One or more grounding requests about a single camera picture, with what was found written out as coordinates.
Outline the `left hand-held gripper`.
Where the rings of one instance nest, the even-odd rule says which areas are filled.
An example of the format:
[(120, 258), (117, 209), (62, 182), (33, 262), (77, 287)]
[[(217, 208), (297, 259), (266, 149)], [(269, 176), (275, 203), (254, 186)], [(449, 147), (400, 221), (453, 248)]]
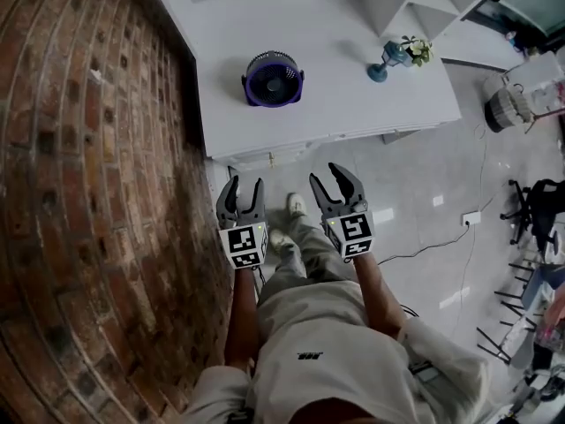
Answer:
[(258, 178), (251, 206), (237, 213), (238, 175), (223, 187), (215, 210), (222, 247), (233, 269), (251, 269), (264, 263), (267, 253), (267, 223), (264, 182)]

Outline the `grey striped woven basket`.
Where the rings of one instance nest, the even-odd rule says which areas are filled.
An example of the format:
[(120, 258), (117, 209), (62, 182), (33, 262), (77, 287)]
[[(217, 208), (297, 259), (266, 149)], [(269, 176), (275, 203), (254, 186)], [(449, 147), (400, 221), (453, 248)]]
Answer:
[(486, 125), (494, 132), (533, 122), (524, 96), (507, 88), (496, 91), (484, 106)]

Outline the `small potted plant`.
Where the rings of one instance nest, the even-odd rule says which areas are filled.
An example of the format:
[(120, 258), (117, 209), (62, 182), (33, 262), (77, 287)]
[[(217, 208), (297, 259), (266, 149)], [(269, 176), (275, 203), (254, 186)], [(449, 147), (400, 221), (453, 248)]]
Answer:
[(411, 63), (421, 67), (433, 58), (433, 44), (415, 36), (403, 36), (401, 46), (411, 58)]

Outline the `white sneaker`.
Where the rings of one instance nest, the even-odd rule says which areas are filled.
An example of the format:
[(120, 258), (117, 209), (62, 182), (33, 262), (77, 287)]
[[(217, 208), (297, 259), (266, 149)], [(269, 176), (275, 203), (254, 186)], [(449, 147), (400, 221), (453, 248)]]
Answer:
[(273, 229), (269, 232), (269, 243), (276, 254), (280, 254), (286, 246), (294, 244), (287, 234), (278, 229)]
[(307, 215), (304, 198), (299, 193), (290, 193), (287, 196), (287, 210), (291, 218)]

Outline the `grey trousers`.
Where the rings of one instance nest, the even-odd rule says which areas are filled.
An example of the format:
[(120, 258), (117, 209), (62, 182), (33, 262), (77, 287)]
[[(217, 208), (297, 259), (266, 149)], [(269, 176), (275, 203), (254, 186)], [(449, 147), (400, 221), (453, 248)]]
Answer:
[(284, 233), (294, 244), (278, 254), (280, 261), (261, 289), (260, 304), (290, 288), (353, 278), (353, 266), (342, 260), (328, 237), (308, 216), (290, 218), (288, 231)]

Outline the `white desk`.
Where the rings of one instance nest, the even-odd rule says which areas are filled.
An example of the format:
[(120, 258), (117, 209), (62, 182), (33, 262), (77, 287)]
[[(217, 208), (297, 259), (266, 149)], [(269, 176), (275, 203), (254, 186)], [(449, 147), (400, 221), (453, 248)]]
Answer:
[[(461, 116), (440, 59), (366, 72), (383, 42), (350, 0), (161, 0), (196, 59), (204, 144), (321, 143), (435, 127)], [(250, 106), (241, 77), (257, 55), (290, 55), (305, 74), (301, 99)]]

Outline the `black office chair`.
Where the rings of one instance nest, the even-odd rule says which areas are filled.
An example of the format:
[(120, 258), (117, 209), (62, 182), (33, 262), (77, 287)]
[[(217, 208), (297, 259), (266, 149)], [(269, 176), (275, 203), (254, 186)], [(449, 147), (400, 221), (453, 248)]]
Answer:
[(538, 250), (543, 254), (550, 246), (554, 254), (558, 254), (558, 237), (552, 234), (552, 229), (557, 216), (565, 213), (565, 180), (556, 182), (546, 178), (537, 181), (533, 187), (521, 187), (516, 180), (510, 179), (508, 185), (516, 189), (519, 204), (516, 212), (500, 214), (501, 220), (518, 219), (518, 229), (510, 245), (517, 245), (531, 227)]

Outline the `cluttered work table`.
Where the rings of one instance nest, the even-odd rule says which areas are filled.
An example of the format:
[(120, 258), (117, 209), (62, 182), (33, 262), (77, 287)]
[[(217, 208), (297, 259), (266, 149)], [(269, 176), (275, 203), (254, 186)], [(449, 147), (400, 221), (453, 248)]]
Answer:
[(508, 415), (543, 422), (562, 409), (562, 394), (551, 389), (553, 399), (542, 400), (540, 391), (555, 376), (565, 382), (565, 324), (545, 323), (564, 284), (565, 261), (527, 258), (504, 265), (494, 279), (476, 327), (476, 349), (487, 356), (492, 375), (481, 422), (496, 423)]

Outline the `person's right forearm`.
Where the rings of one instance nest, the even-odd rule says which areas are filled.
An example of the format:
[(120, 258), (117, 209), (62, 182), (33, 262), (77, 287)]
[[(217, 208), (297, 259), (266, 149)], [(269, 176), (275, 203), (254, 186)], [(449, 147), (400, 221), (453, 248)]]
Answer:
[(398, 338), (407, 321), (406, 313), (388, 288), (372, 253), (353, 259), (369, 326), (389, 337)]

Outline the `purple desk fan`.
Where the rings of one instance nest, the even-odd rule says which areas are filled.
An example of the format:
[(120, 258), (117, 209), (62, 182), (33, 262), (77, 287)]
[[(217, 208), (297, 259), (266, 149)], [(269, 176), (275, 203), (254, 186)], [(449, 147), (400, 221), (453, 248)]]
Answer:
[(301, 99), (305, 75), (284, 52), (269, 50), (254, 57), (241, 77), (247, 103), (280, 108)]

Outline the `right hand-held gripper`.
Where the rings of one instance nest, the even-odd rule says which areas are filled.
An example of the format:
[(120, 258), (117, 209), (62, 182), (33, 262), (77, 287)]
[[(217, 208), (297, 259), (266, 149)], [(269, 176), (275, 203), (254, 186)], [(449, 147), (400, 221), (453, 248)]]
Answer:
[(322, 229), (346, 261), (371, 251), (374, 242), (373, 213), (368, 208), (361, 181), (337, 163), (329, 163), (328, 167), (338, 184), (344, 203), (333, 200), (313, 173), (309, 175), (309, 183), (322, 213)]

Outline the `person's left forearm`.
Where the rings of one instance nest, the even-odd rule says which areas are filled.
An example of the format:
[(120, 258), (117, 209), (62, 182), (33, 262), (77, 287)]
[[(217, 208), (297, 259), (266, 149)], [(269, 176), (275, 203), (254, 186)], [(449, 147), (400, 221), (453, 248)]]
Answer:
[(224, 348), (224, 361), (229, 367), (247, 372), (260, 350), (260, 330), (255, 301), (254, 274), (251, 269), (238, 269), (230, 310), (230, 324)]

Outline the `blue lantern lamp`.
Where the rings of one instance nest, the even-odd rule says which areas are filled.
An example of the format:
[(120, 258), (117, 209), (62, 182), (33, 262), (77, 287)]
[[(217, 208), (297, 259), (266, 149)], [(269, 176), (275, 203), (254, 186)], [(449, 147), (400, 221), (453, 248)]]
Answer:
[(389, 41), (383, 48), (381, 63), (370, 64), (366, 72), (372, 81), (382, 83), (388, 78), (388, 69), (397, 65), (408, 67), (411, 65), (411, 56), (400, 43)]

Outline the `beige shirt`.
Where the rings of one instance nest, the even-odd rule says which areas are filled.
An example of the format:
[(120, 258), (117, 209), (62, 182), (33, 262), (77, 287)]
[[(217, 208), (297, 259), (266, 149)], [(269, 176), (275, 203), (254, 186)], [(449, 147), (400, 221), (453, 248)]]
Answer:
[(263, 344), (253, 374), (205, 369), (185, 424), (289, 424), (324, 399), (354, 405), (387, 424), (473, 424), (486, 402), (486, 360), (416, 317), (398, 337), (368, 326), (351, 281), (280, 291), (258, 308)]

